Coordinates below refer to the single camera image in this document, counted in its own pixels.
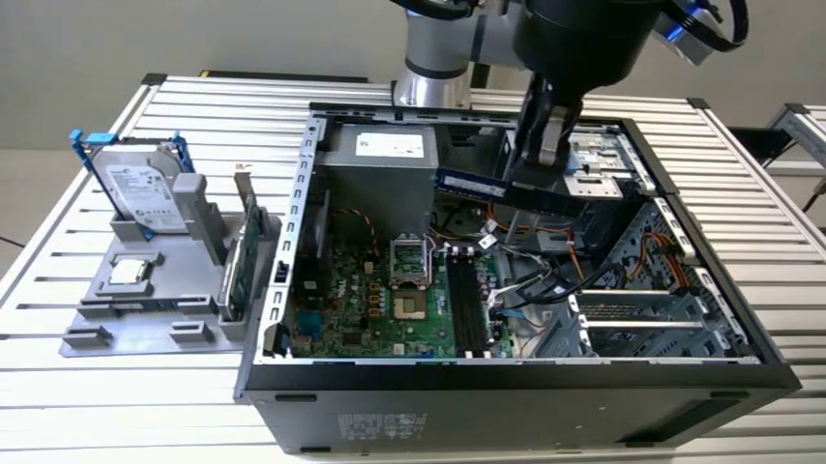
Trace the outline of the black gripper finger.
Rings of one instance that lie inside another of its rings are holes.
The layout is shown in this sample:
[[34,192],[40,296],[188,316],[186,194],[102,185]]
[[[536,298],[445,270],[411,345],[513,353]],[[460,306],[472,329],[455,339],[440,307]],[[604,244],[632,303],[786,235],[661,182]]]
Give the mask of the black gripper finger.
[[539,189],[557,184],[569,162],[569,134],[580,115],[580,96],[532,79],[508,156],[508,181]]

